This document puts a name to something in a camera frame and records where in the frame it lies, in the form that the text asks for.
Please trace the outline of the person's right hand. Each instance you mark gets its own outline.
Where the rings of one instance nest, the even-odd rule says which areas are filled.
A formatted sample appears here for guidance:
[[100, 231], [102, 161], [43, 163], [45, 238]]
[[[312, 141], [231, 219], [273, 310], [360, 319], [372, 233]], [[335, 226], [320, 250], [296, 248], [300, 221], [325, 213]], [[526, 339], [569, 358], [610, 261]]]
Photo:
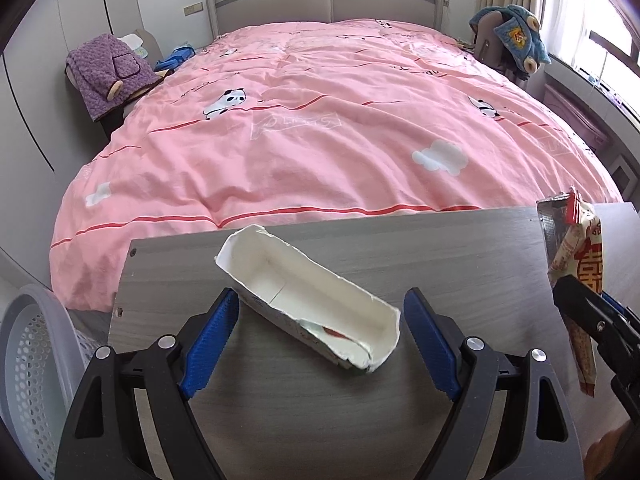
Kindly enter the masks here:
[[625, 422], [622, 426], [607, 432], [602, 438], [590, 446], [585, 458], [585, 479], [594, 480], [611, 463], [618, 442], [631, 427], [631, 422]]

